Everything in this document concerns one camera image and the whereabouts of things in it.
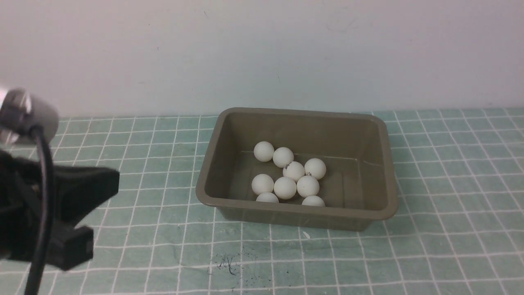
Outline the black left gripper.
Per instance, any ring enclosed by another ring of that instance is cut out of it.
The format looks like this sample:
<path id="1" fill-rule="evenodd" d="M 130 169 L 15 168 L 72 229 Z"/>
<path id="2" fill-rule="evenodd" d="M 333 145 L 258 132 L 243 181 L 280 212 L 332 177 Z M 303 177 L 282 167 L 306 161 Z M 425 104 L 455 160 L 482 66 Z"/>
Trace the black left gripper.
<path id="1" fill-rule="evenodd" d="M 41 164 L 1 150 L 0 168 L 1 259 L 28 263 L 33 260 L 41 220 Z M 45 265 L 69 271 L 91 260 L 94 250 L 94 230 L 71 224 L 118 194 L 120 172 L 87 166 L 55 166 L 54 171 L 56 218 L 64 223 L 48 230 Z"/>

